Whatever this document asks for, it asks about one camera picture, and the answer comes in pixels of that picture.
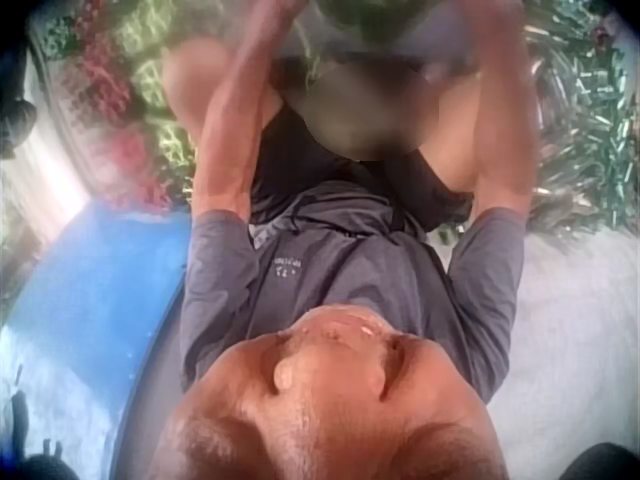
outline man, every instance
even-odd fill
[[[254,0],[233,55],[194,40],[167,58],[169,103],[199,151],[189,389],[151,477],[505,478],[485,402],[508,370],[535,183],[521,13],[458,0],[482,75],[474,220],[447,273],[421,238],[464,211],[469,164],[424,146],[378,164],[383,178],[315,143],[268,85],[304,4]],[[256,247],[248,225],[274,219]]]

